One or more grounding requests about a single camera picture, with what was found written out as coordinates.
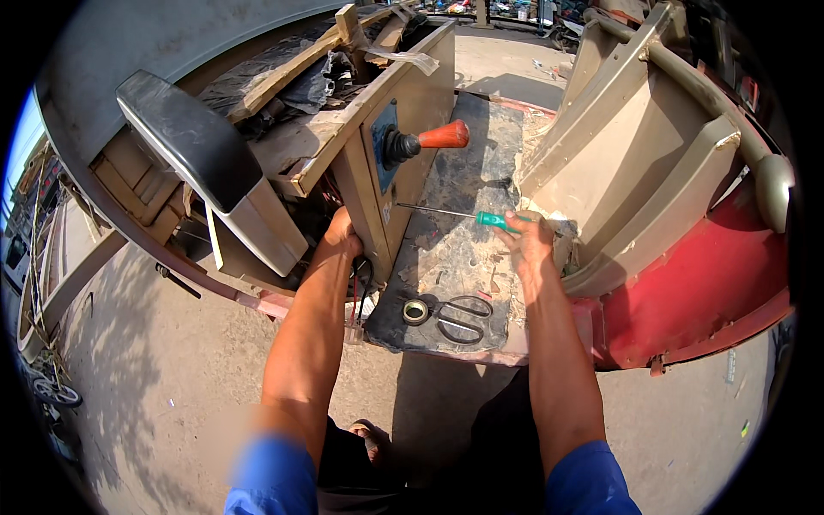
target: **hand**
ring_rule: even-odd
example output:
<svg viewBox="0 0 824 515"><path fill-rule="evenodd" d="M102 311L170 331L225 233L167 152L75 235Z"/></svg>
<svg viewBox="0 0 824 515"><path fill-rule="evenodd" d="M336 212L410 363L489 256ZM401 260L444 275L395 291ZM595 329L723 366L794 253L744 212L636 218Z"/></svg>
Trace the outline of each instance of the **hand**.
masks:
<svg viewBox="0 0 824 515"><path fill-rule="evenodd" d="M326 234L323 238L332 246L337 246L343 243L344 249L351 257L361 255L363 253L363 243L355 234L355 228L352 225L352 218L349 217L349 211L346 206L338 208L335 215L332 217L332 223L326 229Z"/></svg>
<svg viewBox="0 0 824 515"><path fill-rule="evenodd" d="M555 232L539 213L518 211L517 215L536 222L521 220L512 211L507 211L504 214L507 225L521 234L512 234L498 227L492 227L492 230L509 248L513 268L521 278L524 294L528 296L541 290L542 271L558 273L552 261L552 241L555 239Z"/></svg>

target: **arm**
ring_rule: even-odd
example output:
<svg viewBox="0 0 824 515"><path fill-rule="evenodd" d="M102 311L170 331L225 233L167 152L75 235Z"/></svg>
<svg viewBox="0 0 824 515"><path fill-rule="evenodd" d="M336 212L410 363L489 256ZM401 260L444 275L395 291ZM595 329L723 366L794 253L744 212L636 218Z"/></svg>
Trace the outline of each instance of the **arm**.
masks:
<svg viewBox="0 0 824 515"><path fill-rule="evenodd" d="M316 470L343 352L349 270L361 249L349 212L338 209L266 360L260 403L274 409L260 425L303 440Z"/></svg>
<svg viewBox="0 0 824 515"><path fill-rule="evenodd" d="M552 261L552 230L543 218L527 222L511 211L506 220L520 237L494 230L509 247L527 304L529 395L548 478L572 450L606 440L603 402Z"/></svg>

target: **person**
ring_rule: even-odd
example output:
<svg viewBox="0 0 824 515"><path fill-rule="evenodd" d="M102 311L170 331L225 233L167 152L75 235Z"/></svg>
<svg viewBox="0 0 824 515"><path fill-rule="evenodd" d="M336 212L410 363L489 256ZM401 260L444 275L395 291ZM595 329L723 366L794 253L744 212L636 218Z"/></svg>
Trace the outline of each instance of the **person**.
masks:
<svg viewBox="0 0 824 515"><path fill-rule="evenodd" d="M606 443L592 361L553 265L554 233L535 215L506 212L520 236L493 229L522 282L529 365L481 407L462 459L411 489L373 465L386 444L371 424L347 431L327 415L349 271L362 251L340 208L272 344L267 409L238 458L225 513L639 513Z"/></svg>

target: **screwdriver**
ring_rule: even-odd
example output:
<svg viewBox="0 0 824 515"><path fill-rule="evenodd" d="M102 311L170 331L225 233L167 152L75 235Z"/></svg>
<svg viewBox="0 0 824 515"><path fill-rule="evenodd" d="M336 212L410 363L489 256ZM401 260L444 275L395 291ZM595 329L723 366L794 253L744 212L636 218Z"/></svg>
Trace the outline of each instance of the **screwdriver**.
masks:
<svg viewBox="0 0 824 515"><path fill-rule="evenodd" d="M399 202L397 203L397 205L401 206L402 208L418 209L420 211L434 211L435 213L451 214L456 217L474 218L475 222L479 225L491 225L493 227L503 229L504 231L516 232L517 234L521 234L520 231L516 231L515 229L509 227L506 223L506 220L503 218L503 215L500 214L487 213L486 211L479 211L477 214L457 213L455 211L447 211L446 209L428 208L426 206L416 206L414 204L405 204L403 202ZM527 222L532 222L532 220L530 220L529 218L519 218L521 220L526 220Z"/></svg>

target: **blue shirt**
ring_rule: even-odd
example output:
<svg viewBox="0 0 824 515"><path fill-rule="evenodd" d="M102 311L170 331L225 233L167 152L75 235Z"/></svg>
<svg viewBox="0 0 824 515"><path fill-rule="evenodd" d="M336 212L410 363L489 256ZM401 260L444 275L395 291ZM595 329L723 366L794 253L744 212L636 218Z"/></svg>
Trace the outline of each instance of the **blue shirt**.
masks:
<svg viewBox="0 0 824 515"><path fill-rule="evenodd" d="M277 435L254 441L237 462L224 513L305 515L317 513L315 465L301 444ZM546 481L546 513L602 515L640 513L606 442L584 443L552 469Z"/></svg>

